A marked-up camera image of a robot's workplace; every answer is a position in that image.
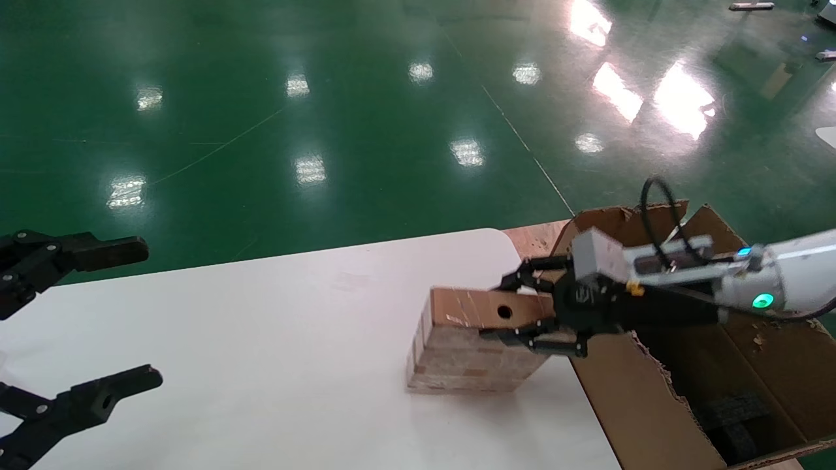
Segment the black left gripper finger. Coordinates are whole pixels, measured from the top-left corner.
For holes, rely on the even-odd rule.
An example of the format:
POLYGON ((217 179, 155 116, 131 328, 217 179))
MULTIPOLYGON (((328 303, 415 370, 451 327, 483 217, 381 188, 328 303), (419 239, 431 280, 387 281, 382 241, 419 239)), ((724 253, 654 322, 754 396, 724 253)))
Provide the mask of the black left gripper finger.
POLYGON ((161 372, 150 365, 78 384, 53 399, 3 382, 2 413, 21 422, 2 436, 1 467, 30 469, 66 437, 105 424, 120 400, 162 384, 161 372))
POLYGON ((59 237, 29 230, 1 238, 1 319, 9 319, 72 272, 95 272, 149 259, 141 237, 99 240, 91 232, 59 237))

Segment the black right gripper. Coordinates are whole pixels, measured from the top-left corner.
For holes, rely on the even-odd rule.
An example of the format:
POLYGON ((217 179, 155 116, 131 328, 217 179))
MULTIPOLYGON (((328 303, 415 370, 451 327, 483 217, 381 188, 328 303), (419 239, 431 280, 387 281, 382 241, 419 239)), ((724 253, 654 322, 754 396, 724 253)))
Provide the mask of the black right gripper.
POLYGON ((620 334, 659 328, 691 328, 724 324, 728 314, 700 292, 689 289, 624 285, 606 277, 590 283, 578 281, 573 271, 556 283, 537 272, 565 271, 573 267, 568 255, 526 258, 502 277, 501 292, 522 287, 552 294, 555 319, 540 319, 517 328, 481 328, 481 339, 534 354, 585 359, 589 336, 620 334))

